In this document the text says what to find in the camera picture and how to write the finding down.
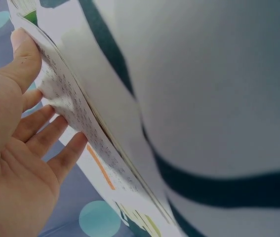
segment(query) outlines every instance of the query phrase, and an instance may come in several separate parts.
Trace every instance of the hand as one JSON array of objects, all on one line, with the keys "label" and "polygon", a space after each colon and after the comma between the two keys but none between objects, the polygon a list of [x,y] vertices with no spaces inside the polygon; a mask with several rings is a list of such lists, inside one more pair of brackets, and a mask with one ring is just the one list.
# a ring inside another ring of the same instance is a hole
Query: hand
[{"label": "hand", "polygon": [[59,188],[87,139],[78,133],[56,157],[42,156],[67,127],[63,117],[37,133],[52,118],[45,106],[28,117],[22,112],[42,98],[27,91],[41,68],[33,40],[21,29],[12,33],[12,63],[0,69],[0,237],[34,237],[44,227],[59,196]]}]

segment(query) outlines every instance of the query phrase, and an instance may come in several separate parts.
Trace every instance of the orange stripe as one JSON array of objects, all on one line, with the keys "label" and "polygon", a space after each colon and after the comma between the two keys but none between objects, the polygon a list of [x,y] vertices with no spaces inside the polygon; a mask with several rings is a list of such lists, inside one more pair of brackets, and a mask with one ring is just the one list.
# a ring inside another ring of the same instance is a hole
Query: orange stripe
[{"label": "orange stripe", "polygon": [[107,183],[109,184],[110,188],[111,188],[112,190],[116,190],[115,187],[114,187],[114,185],[111,183],[110,178],[109,178],[107,172],[105,171],[105,168],[104,168],[104,167],[102,166],[102,164],[100,163],[99,159],[97,158],[95,152],[92,150],[92,148],[91,148],[90,145],[87,145],[87,150],[89,151],[89,153],[91,154],[91,156],[92,156],[92,157],[94,158],[94,160],[96,161],[97,165],[99,166],[99,168],[100,168],[102,174],[104,175],[104,177],[105,177]]}]

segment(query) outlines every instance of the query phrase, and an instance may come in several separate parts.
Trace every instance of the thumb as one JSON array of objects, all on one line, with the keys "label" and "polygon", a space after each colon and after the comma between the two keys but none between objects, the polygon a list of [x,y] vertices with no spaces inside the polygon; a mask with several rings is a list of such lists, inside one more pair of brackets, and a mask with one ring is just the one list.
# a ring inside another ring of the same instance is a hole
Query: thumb
[{"label": "thumb", "polygon": [[11,34],[13,61],[0,68],[0,74],[14,80],[24,93],[38,76],[41,56],[35,42],[21,28]]}]

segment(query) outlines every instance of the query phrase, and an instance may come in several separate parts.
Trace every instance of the book page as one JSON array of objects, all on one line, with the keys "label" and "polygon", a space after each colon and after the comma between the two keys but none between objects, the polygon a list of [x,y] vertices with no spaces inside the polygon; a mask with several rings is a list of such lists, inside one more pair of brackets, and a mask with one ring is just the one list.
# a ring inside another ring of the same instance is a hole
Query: book page
[{"label": "book page", "polygon": [[25,16],[36,9],[35,0],[8,0],[18,9],[18,12]]},{"label": "book page", "polygon": [[115,48],[112,39],[116,41],[116,46],[119,45],[114,2],[60,2],[37,5],[39,28],[48,34],[64,56],[66,64],[75,72],[80,88],[88,95],[90,107],[115,148],[150,193],[154,203],[171,219],[172,212],[163,181],[143,136],[138,104],[108,60],[108,57],[116,58],[118,55],[117,51],[111,50]]},{"label": "book page", "polygon": [[36,84],[44,94],[43,104],[51,104],[70,125],[60,141],[66,144],[77,131],[89,140],[78,164],[95,189],[127,225],[150,236],[179,236],[176,225],[154,204],[103,132],[75,74],[53,42],[20,14],[14,24],[32,36],[42,53],[42,69]]}]

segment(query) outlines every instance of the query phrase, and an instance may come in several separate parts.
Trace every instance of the fingernail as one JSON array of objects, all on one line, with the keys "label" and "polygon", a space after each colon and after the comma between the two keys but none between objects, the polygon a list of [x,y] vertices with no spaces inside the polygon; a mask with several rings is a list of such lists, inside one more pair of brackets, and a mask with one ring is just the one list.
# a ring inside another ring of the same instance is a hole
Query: fingernail
[{"label": "fingernail", "polygon": [[15,52],[28,37],[28,34],[21,28],[13,31],[10,36],[13,51]]}]

